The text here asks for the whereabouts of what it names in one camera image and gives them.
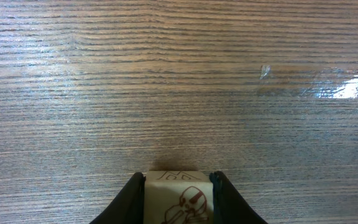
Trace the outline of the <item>plain cream block with 9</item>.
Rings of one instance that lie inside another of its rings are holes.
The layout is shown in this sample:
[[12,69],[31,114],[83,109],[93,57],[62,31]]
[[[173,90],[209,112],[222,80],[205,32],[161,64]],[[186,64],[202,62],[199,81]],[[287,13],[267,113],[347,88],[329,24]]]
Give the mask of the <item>plain cream block with 9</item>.
[[149,171],[144,224],[212,224],[213,184],[198,171]]

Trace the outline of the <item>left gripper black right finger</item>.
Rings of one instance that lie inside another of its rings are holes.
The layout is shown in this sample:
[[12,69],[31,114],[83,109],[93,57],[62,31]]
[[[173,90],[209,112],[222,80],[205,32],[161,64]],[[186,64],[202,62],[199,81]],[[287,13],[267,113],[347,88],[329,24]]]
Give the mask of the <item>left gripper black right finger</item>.
[[213,184],[214,224],[267,224],[221,171],[210,173]]

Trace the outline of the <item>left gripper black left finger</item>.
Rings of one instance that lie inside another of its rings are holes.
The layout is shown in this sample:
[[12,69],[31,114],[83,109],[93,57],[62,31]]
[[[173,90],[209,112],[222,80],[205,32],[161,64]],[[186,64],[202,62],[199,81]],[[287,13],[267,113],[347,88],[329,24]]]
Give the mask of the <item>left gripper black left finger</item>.
[[89,224],[143,224],[145,176],[136,172]]

